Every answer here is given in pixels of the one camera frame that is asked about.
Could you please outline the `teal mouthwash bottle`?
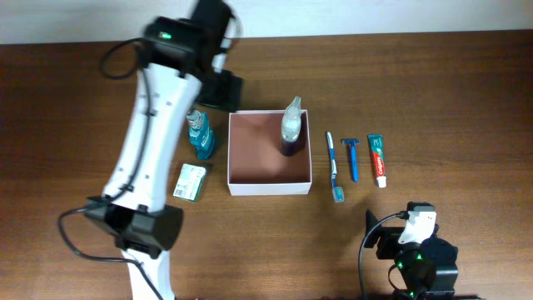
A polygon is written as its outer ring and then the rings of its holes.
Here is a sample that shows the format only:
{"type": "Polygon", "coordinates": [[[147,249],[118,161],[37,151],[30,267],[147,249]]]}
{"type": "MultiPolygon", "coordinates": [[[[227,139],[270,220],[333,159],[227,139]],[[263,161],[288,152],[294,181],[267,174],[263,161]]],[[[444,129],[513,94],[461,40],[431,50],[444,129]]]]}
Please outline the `teal mouthwash bottle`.
{"type": "Polygon", "coordinates": [[[187,114],[187,123],[189,141],[196,149],[198,159],[209,159],[214,152],[215,137],[207,114],[198,110],[191,110],[187,114]]]}

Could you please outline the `clear spray bottle purple liquid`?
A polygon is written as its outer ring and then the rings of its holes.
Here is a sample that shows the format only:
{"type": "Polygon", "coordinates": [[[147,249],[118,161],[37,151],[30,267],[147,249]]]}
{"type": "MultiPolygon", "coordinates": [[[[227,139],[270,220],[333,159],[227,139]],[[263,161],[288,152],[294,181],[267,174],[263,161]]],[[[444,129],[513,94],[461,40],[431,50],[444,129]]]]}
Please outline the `clear spray bottle purple liquid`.
{"type": "Polygon", "coordinates": [[[301,132],[301,97],[295,96],[281,121],[281,153],[290,157],[297,152],[301,132]]]}

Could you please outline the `green white soap box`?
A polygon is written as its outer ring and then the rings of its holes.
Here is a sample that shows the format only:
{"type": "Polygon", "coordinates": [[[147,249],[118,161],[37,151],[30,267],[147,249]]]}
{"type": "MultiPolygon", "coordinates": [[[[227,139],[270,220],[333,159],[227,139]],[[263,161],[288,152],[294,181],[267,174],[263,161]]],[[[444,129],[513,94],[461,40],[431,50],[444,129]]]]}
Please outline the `green white soap box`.
{"type": "Polygon", "coordinates": [[[206,175],[207,170],[204,167],[184,163],[172,196],[196,203],[206,175]]]}

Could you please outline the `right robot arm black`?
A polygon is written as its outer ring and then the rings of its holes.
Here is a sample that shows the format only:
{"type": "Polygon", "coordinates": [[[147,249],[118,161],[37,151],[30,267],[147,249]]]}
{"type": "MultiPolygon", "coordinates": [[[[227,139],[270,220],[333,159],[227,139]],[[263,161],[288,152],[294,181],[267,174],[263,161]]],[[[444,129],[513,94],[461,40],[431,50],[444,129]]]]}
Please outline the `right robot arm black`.
{"type": "Polygon", "coordinates": [[[458,247],[437,237],[436,212],[430,204],[409,204],[407,210],[379,220],[366,211],[366,232],[358,253],[375,248],[379,260],[391,260],[404,289],[393,287],[394,299],[452,299],[459,275],[458,247]]]}

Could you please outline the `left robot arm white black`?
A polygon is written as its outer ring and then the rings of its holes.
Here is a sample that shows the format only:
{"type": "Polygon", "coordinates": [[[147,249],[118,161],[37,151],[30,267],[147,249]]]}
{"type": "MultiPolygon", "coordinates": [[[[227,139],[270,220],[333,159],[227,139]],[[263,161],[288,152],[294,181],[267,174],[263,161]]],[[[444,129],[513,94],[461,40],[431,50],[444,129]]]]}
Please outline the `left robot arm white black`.
{"type": "Polygon", "coordinates": [[[117,165],[84,215],[109,233],[129,269],[135,299],[173,299],[170,250],[184,212],[167,204],[167,177],[194,104],[234,113],[242,79],[224,69],[237,16],[200,0],[188,18],[157,17],[139,39],[137,94],[117,165]]]}

